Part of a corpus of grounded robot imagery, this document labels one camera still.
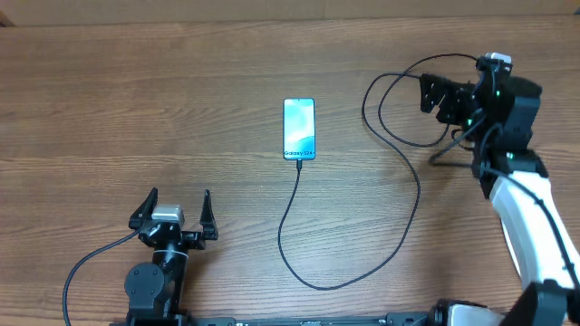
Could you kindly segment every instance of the smartphone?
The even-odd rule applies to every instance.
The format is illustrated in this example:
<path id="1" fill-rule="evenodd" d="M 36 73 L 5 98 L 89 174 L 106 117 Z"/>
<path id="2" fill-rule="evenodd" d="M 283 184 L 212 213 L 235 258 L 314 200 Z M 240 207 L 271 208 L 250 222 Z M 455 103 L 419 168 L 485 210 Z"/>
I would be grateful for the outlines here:
<path id="1" fill-rule="evenodd" d="M 284 100 L 284 158 L 314 159 L 314 99 Z"/>

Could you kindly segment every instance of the wood grain surface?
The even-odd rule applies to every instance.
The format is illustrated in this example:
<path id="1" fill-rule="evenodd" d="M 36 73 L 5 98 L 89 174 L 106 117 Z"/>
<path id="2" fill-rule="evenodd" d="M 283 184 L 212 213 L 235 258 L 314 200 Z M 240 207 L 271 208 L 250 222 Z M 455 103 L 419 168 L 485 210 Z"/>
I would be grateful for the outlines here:
<path id="1" fill-rule="evenodd" d="M 579 0 L 0 0 L 16 26 L 573 14 Z"/>
<path id="2" fill-rule="evenodd" d="M 381 315 L 427 310 L 441 297 L 506 311 L 521 285 L 498 218 L 469 171 L 428 166 L 437 149 L 401 145 L 420 175 L 420 205 L 378 273 L 317 292 L 276 247 L 295 182 L 295 163 L 282 159 L 284 98 L 315 98 L 318 149 L 285 224 L 286 256 L 307 281 L 333 285 L 394 249 L 417 191 L 402 160 L 363 126 L 372 79 L 436 53 L 493 51 L 544 87 L 532 147 L 578 246 L 577 17 L 0 29 L 0 324 L 62 325 L 67 274 L 130 232 L 129 215 L 152 187 L 160 203 L 184 206 L 188 229 L 212 191 L 220 237 L 191 253 L 184 292 L 195 316 Z M 477 78 L 460 58 L 416 72 Z M 388 82 L 371 93 L 377 128 Z M 420 112 L 419 97 L 416 81 L 402 81 L 383 117 L 401 137 L 428 142 L 444 126 Z M 73 324 L 124 318 L 125 273 L 150 257 L 131 240 L 86 263 L 69 293 Z"/>

